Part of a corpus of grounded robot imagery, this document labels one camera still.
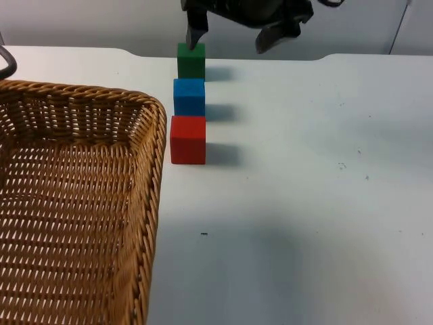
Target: blue block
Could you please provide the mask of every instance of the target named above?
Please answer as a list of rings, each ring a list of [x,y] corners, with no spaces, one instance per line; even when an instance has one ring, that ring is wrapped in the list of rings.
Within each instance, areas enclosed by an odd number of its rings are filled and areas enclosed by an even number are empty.
[[[175,115],[205,116],[204,79],[175,79]]]

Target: white table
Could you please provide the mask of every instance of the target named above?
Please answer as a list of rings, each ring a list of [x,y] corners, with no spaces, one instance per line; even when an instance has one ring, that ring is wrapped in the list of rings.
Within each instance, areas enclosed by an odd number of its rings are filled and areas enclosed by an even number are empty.
[[[15,79],[173,114],[175,59],[9,50]],[[433,324],[433,58],[206,64],[208,164],[167,145],[148,323]]]

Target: wooden block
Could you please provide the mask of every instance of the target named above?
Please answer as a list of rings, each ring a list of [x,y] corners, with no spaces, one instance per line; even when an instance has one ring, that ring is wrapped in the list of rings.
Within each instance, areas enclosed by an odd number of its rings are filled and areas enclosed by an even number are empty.
[[[177,46],[177,77],[205,79],[206,48],[197,44],[192,51],[185,43]]]
[[[204,79],[175,79],[173,89],[176,116],[205,116]]]
[[[171,163],[206,163],[206,119],[201,116],[172,116],[170,130]]]

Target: red block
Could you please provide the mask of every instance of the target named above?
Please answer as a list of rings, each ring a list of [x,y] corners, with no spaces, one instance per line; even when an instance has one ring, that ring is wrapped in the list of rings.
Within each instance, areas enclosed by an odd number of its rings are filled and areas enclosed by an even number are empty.
[[[170,149],[172,164],[204,165],[206,163],[206,118],[173,116]]]

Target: woven texture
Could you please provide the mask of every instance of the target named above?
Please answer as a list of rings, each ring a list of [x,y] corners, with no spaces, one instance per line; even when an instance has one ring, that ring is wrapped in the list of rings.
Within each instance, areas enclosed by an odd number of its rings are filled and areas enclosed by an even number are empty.
[[[144,93],[0,82],[0,323],[145,323],[165,141]]]

